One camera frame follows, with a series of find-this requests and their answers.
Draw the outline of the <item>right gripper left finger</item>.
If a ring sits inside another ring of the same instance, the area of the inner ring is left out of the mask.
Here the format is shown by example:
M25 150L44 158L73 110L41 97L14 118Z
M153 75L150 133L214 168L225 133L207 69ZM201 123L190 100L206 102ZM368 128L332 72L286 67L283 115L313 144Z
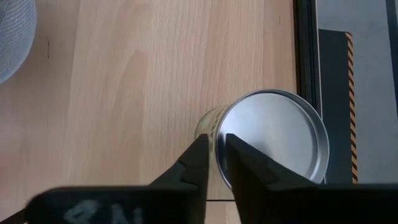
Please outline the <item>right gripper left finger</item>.
M209 139L201 134L150 187L156 205L149 223L204 223L209 170Z

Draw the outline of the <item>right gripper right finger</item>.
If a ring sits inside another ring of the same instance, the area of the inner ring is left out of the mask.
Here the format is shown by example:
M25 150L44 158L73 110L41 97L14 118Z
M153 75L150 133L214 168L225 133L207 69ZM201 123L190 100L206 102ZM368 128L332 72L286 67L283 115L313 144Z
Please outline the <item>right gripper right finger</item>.
M242 223L304 223L317 219L317 185L234 134L226 135L229 182Z

